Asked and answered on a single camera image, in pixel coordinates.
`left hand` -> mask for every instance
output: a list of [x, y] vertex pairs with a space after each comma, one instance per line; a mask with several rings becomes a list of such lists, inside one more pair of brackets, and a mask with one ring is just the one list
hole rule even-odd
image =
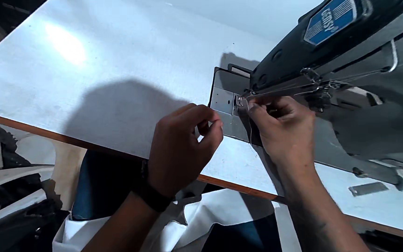
[[[204, 136], [200, 142], [194, 135], [196, 126]], [[170, 198], [196, 180], [223, 140], [222, 126], [214, 110], [193, 103], [163, 117], [153, 135], [149, 184]]]

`black wristband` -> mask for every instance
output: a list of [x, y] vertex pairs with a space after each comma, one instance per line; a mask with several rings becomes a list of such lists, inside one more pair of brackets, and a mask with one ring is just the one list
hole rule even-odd
[[160, 194], [144, 178], [139, 178], [132, 187], [132, 192], [136, 193], [143, 201], [157, 212], [164, 212], [172, 201], [172, 198]]

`table top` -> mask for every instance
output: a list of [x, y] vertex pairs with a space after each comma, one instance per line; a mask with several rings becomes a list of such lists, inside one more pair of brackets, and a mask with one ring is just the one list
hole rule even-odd
[[[0, 43], [0, 123], [148, 158], [162, 116], [209, 103], [214, 67], [253, 69], [320, 2], [48, 0]], [[281, 194], [260, 156], [225, 137], [202, 178]], [[316, 168], [345, 214], [403, 230], [403, 192], [354, 198], [374, 180]]]

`wooden table edge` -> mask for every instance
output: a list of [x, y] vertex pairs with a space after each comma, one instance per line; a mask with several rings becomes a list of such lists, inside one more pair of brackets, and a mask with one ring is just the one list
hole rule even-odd
[[[131, 154], [127, 154], [125, 152], [116, 151], [114, 149], [110, 149], [110, 148], [103, 147], [103, 146], [100, 146], [97, 144], [89, 143], [89, 142], [86, 142], [86, 141], [83, 141], [80, 139], [76, 139], [73, 137], [65, 136], [65, 135], [62, 135], [59, 133], [48, 131], [46, 129], [40, 129], [35, 126], [17, 122], [17, 121], [14, 121], [14, 120], [11, 120], [8, 118], [4, 118], [4, 117], [0, 117], [0, 124], [8, 126], [8, 127], [12, 127], [14, 129], [23, 130], [23, 131], [26, 131], [26, 132], [29, 132], [32, 134], [36, 134], [36, 135], [40, 135], [40, 136], [47, 137], [50, 139], [54, 139], [57, 141], [61, 141], [61, 142], [67, 143], [67, 144], [79, 146], [79, 147], [82, 147], [85, 149], [91, 149], [91, 150], [95, 150], [95, 151], [105, 152], [108, 154], [121, 156], [121, 157], [125, 157], [125, 158], [142, 159], [140, 157], [137, 157], [137, 156], [134, 156]], [[209, 177], [206, 175], [199, 175], [197, 180], [206, 182], [206, 183], [210, 183], [210, 184], [214, 184], [217, 186], [221, 186], [224, 188], [232, 189], [234, 191], [243, 192], [243, 193], [250, 194], [253, 196], [258, 196], [258, 197], [265, 198], [268, 200], [276, 201], [276, 202], [283, 203], [283, 204], [286, 204], [286, 202], [287, 202], [286, 199], [282, 196], [278, 196], [278, 195], [271, 194], [268, 192], [263, 192], [263, 191], [256, 190], [256, 189], [246, 187], [246, 186], [237, 185], [232, 182], [224, 181], [224, 180], [221, 180], [218, 178]], [[379, 231], [383, 231], [383, 232], [387, 232], [387, 233], [390, 233], [393, 235], [398, 235], [400, 237], [403, 237], [403, 230], [401, 230], [401, 229], [382, 225], [382, 224], [379, 224], [379, 223], [376, 223], [373, 221], [364, 220], [364, 219], [357, 218], [357, 217], [350, 216], [350, 215], [346, 215], [346, 216], [350, 222], [359, 223], [359, 224], [374, 228]]]

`right hand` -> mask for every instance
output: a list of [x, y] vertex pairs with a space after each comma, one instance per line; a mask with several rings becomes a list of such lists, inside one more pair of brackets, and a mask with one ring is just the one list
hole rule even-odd
[[281, 167], [313, 165], [315, 112], [289, 96], [266, 97], [249, 101], [249, 116], [273, 163]]

